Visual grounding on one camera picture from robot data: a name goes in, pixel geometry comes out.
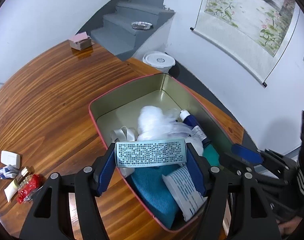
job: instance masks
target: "person's hand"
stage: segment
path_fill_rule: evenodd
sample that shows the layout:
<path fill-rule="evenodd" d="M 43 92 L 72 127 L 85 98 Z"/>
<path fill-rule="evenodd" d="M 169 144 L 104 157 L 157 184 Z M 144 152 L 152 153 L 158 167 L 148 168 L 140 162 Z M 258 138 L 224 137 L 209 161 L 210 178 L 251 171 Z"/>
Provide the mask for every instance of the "person's hand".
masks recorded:
<path fill-rule="evenodd" d="M 278 223 L 278 227 L 280 230 L 280 234 L 283 235 L 291 235 L 293 233 L 293 231 L 297 228 L 297 226 L 300 224 L 302 218 L 301 217 L 294 217 L 293 219 L 291 219 L 288 222 L 279 224 Z"/>

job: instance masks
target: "wooden table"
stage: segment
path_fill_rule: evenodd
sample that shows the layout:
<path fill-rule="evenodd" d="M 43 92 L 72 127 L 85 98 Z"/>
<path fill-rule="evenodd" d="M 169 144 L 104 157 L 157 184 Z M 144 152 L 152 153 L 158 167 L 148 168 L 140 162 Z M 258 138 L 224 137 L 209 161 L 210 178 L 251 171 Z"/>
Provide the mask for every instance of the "wooden table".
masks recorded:
<path fill-rule="evenodd" d="M 124 82 L 157 72 L 135 59 L 122 62 L 98 44 L 76 51 L 65 41 L 51 48 L 0 89 L 0 152 L 21 154 L 23 166 L 33 166 L 45 177 L 52 172 L 78 172 L 106 151 L 88 114 L 89 102 Z M 193 93 L 231 139 L 241 143 L 242 127 Z M 20 205 L 15 198 L 7 203 L 4 188 L 9 183 L 0 180 L 0 220 L 11 235 L 18 236 L 31 203 Z M 177 234 L 164 231 L 118 172 L 97 204 L 110 239 L 191 239 L 197 226 L 194 223 Z M 70 212 L 75 238 L 82 239 L 73 194 Z"/>

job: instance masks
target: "gray stair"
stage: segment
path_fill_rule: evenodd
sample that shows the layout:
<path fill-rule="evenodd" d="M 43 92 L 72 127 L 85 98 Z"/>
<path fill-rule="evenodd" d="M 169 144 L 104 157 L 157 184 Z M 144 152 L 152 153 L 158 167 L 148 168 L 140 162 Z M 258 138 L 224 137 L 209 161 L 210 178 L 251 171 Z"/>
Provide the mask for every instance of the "gray stair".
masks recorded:
<path fill-rule="evenodd" d="M 126 60 L 173 15 L 173 11 L 163 9 L 163 0 L 120 1 L 115 13 L 103 16 L 103 27 L 92 30 L 90 35 L 119 59 Z M 135 30 L 131 25 L 134 21 L 150 22 L 153 28 Z"/>

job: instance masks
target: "red candy wrapper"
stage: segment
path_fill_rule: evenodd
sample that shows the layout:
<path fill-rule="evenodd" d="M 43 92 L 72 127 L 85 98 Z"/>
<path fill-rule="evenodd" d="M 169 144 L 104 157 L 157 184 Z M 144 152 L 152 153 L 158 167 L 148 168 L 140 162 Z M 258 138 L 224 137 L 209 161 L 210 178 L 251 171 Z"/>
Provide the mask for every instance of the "red candy wrapper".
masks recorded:
<path fill-rule="evenodd" d="M 31 200 L 32 195 L 40 188 L 42 183 L 42 178 L 40 175 L 33 174 L 27 176 L 18 189 L 18 196 L 16 200 L 18 203 L 22 203 L 23 201 Z"/>

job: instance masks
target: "pink sticky note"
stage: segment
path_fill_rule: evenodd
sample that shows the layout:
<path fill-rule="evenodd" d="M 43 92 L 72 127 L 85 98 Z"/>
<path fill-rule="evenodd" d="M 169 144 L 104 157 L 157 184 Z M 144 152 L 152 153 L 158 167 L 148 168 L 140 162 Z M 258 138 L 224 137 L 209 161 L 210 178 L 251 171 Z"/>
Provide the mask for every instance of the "pink sticky note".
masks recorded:
<path fill-rule="evenodd" d="M 70 40 L 73 42 L 78 42 L 78 41 L 86 40 L 87 38 L 88 35 L 86 34 L 86 32 L 83 32 L 74 35 L 72 38 L 70 38 Z"/>

